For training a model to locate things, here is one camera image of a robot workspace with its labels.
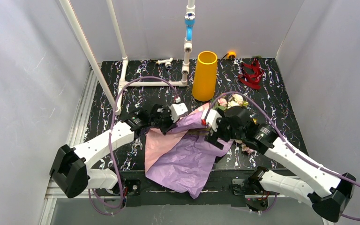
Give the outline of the red printed ribbon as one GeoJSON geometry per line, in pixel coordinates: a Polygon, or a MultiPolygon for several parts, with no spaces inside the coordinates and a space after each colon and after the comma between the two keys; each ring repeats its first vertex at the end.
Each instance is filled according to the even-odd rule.
{"type": "Polygon", "coordinates": [[[264,74],[259,58],[254,57],[250,64],[242,63],[240,68],[241,73],[238,75],[239,82],[254,90],[259,90],[261,88],[260,81],[264,74]]]}

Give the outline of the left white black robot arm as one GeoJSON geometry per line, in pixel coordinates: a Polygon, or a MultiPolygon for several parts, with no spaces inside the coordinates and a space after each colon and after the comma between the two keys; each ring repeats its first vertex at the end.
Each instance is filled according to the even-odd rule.
{"type": "Polygon", "coordinates": [[[77,197],[86,189],[113,189],[119,182],[118,175],[111,169],[94,169],[93,165],[151,128],[166,134],[187,112],[185,103],[155,104],[150,110],[139,107],[95,138],[74,147],[65,144],[58,148],[49,175],[67,198],[77,197]]]}

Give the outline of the small white pipe elbow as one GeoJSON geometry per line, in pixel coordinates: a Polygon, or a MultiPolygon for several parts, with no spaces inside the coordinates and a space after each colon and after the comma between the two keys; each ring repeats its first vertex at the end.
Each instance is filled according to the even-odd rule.
{"type": "Polygon", "coordinates": [[[173,58],[170,57],[169,59],[166,59],[166,60],[157,60],[156,64],[164,65],[165,69],[169,70],[172,68],[172,61],[173,61],[173,58]]]}

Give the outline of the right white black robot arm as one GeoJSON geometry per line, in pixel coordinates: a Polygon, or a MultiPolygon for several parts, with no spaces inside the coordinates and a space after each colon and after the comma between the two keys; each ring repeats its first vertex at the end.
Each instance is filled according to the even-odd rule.
{"type": "Polygon", "coordinates": [[[220,141],[241,140],[248,148],[275,160],[298,178],[280,175],[273,170],[259,166],[251,176],[241,183],[232,185],[235,191],[270,192],[291,197],[310,207],[322,218],[336,223],[348,205],[356,178],[344,173],[346,180],[338,173],[326,171],[325,167],[282,139],[269,124],[257,124],[249,110],[233,106],[223,111],[204,110],[202,124],[210,127],[205,140],[223,149],[220,141]]]}

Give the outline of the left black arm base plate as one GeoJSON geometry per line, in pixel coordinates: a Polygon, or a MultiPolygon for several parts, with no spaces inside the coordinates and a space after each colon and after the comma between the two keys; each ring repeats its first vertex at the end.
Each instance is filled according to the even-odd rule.
{"type": "MultiPolygon", "coordinates": [[[[139,196],[141,191],[141,181],[137,179],[124,179],[121,181],[123,185],[123,195],[128,196],[139,196]]],[[[99,196],[120,196],[119,185],[116,184],[113,189],[96,189],[96,193],[99,196]]]]}

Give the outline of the purple pink wrapping paper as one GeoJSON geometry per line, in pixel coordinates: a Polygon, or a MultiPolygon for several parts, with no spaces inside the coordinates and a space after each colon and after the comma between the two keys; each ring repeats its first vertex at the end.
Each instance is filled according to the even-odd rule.
{"type": "Polygon", "coordinates": [[[163,135],[159,129],[150,129],[145,144],[145,175],[148,179],[179,193],[188,192],[196,199],[205,186],[217,157],[230,150],[232,140],[219,142],[219,149],[205,141],[206,133],[189,134],[191,129],[201,129],[203,111],[200,106],[180,119],[177,127],[163,135]]]}

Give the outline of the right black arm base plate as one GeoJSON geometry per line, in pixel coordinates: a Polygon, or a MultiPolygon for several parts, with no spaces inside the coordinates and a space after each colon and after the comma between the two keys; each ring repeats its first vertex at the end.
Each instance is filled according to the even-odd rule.
{"type": "Polygon", "coordinates": [[[232,179],[230,190],[234,195],[274,195],[274,191],[264,189],[260,182],[254,179],[235,178],[232,179]]]}

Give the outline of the pink paper flower bouquet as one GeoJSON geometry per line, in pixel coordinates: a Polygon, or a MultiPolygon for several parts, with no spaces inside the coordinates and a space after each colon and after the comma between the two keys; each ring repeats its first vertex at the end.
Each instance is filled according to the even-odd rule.
{"type": "MultiPolygon", "coordinates": [[[[213,108],[220,108],[223,111],[234,106],[248,106],[248,101],[244,100],[239,94],[232,94],[228,99],[225,97],[220,98],[213,108]]],[[[209,128],[196,128],[189,129],[187,135],[203,135],[206,136],[209,133],[209,128]]],[[[248,155],[255,153],[255,150],[247,147],[241,140],[234,140],[237,144],[241,144],[242,152],[248,155]]]]}

